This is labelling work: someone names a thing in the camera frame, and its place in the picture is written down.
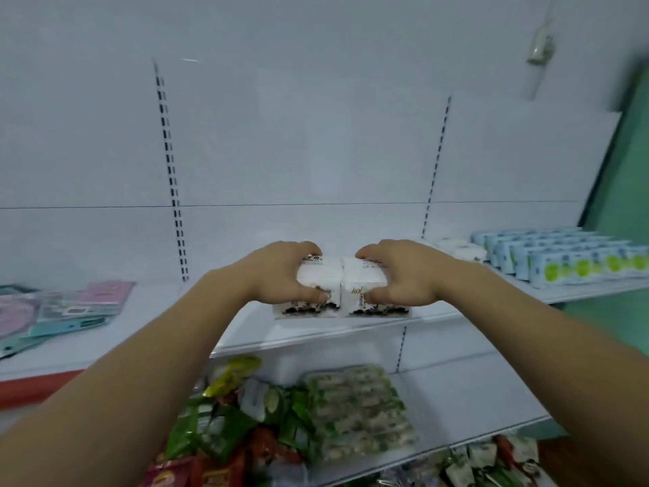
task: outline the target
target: person's right hand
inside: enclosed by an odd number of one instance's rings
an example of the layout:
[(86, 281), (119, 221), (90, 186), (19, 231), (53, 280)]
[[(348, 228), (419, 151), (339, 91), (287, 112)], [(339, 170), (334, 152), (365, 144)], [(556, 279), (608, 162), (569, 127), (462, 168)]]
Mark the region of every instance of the person's right hand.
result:
[(393, 239), (361, 248), (356, 258), (380, 261), (391, 275), (386, 287), (371, 289), (365, 300), (400, 306), (427, 306), (443, 299), (450, 278), (456, 277), (466, 264), (432, 247)]

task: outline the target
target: forearm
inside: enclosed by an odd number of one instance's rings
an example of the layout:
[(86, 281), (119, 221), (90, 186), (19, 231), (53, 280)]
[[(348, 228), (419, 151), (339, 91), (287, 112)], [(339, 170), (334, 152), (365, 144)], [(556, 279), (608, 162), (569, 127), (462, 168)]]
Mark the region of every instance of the forearm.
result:
[(208, 273), (2, 436), (0, 484), (135, 485), (246, 302), (226, 270)]
[(648, 359), (486, 267), (460, 270), (444, 299), (489, 338), (573, 437), (649, 481), (640, 468), (649, 437)]

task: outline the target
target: finger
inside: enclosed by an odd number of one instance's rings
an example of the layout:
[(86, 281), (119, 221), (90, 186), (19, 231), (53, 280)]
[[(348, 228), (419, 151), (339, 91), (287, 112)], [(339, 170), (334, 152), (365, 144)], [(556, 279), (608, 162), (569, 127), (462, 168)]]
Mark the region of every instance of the finger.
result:
[(311, 302), (312, 304), (324, 304), (329, 300), (329, 294), (313, 287), (303, 286), (302, 284), (296, 282), (295, 297), (291, 300)]
[(368, 244), (367, 246), (361, 247), (356, 251), (356, 258), (361, 260), (368, 259), (374, 261), (383, 261), (382, 258), (385, 256), (385, 250), (378, 244)]
[(302, 241), (301, 243), (297, 243), (297, 246), (303, 258), (304, 256), (308, 256), (309, 254), (312, 254), (314, 256), (322, 256), (322, 250), (316, 243), (312, 243), (311, 241)]
[(365, 293), (365, 300), (370, 304), (397, 304), (392, 297), (392, 287), (376, 287)]

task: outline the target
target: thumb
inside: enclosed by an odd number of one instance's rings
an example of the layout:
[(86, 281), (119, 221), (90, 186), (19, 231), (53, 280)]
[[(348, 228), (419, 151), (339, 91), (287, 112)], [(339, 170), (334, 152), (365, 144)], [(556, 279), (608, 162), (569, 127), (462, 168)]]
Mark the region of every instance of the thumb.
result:
[(324, 304), (329, 300), (329, 294), (318, 290), (314, 287), (306, 287), (300, 283), (295, 283), (296, 297), (294, 301), (311, 302), (312, 304)]
[(393, 298), (393, 286), (371, 289), (365, 293), (365, 300), (370, 304), (396, 304)]

